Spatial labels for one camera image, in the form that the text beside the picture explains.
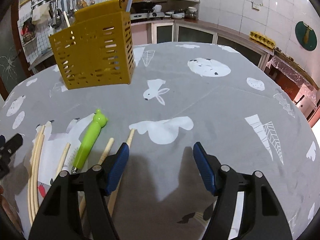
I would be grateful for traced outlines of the person's hand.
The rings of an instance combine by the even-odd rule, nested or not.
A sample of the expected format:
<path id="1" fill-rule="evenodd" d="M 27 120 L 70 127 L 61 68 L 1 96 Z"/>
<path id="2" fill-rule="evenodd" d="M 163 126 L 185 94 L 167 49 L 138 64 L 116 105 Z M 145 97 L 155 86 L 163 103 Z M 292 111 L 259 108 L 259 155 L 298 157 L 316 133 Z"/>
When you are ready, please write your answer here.
<path id="1" fill-rule="evenodd" d="M 3 207 L 5 213 L 10 218 L 11 222 L 14 224 L 17 231 L 21 233 L 22 229 L 19 215 L 17 214 L 16 210 L 9 204 L 9 202 L 6 200 L 3 194 L 4 189 L 2 185 L 0 185 L 1 207 Z"/>

